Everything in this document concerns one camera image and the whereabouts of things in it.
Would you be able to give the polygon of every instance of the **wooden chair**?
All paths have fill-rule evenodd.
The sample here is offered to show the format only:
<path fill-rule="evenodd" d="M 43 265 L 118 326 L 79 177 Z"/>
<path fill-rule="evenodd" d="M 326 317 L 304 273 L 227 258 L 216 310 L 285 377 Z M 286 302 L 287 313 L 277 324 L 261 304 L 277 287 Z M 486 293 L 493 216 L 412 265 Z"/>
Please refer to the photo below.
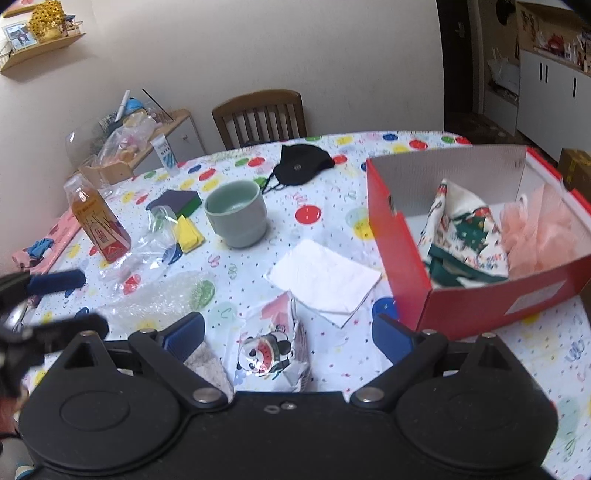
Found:
<path fill-rule="evenodd" d="M 307 136 L 301 95 L 293 90 L 261 90 L 240 95 L 215 107 L 212 110 L 212 115 L 227 150 L 259 142 L 273 142 Z M 261 116 L 264 117 L 266 135 Z M 274 125 L 271 122 L 271 116 L 274 117 Z M 296 122 L 297 135 L 294 135 L 293 119 Z M 234 145 L 228 132 L 230 120 L 234 124 L 238 145 Z"/>

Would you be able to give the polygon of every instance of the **snack bag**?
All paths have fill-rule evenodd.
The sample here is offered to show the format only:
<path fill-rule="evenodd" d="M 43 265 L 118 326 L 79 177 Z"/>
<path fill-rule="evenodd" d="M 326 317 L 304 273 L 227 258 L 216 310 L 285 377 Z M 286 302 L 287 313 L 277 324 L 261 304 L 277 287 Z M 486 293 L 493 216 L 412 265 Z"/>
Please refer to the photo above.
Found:
<path fill-rule="evenodd" d="M 251 310 L 240 333 L 235 389 L 300 392 L 309 376 L 306 333 L 289 293 Z"/>

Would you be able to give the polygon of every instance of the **yellow sponge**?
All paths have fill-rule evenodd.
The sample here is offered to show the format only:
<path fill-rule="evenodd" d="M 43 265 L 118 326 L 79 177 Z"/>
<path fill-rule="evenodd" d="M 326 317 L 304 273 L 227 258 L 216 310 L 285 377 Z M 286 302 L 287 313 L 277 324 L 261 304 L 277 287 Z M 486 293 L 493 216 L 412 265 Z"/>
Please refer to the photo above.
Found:
<path fill-rule="evenodd" d="M 185 254 L 197 248 L 205 241 L 205 237 L 197 230 L 193 222 L 183 215 L 178 218 L 174 236 L 177 238 L 177 242 Z"/>

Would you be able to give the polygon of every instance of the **panda illustration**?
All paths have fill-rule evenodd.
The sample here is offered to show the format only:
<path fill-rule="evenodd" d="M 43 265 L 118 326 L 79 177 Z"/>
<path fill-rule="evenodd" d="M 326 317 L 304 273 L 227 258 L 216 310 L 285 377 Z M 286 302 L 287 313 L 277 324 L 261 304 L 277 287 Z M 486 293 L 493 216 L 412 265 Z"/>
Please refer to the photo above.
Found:
<path fill-rule="evenodd" d="M 279 330 L 256 338 L 248 337 L 238 352 L 236 369 L 260 377 L 278 374 L 290 364 L 290 351 L 291 342 Z"/>

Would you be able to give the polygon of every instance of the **plastic bottle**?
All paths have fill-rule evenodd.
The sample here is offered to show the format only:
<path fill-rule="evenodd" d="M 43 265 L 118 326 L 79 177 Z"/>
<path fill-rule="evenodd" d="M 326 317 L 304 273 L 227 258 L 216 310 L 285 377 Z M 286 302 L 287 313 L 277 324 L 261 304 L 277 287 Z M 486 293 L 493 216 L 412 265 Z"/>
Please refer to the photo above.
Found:
<path fill-rule="evenodd" d="M 76 173 L 64 190 L 72 213 L 104 259 L 112 263 L 125 255 L 131 238 L 92 183 Z"/>

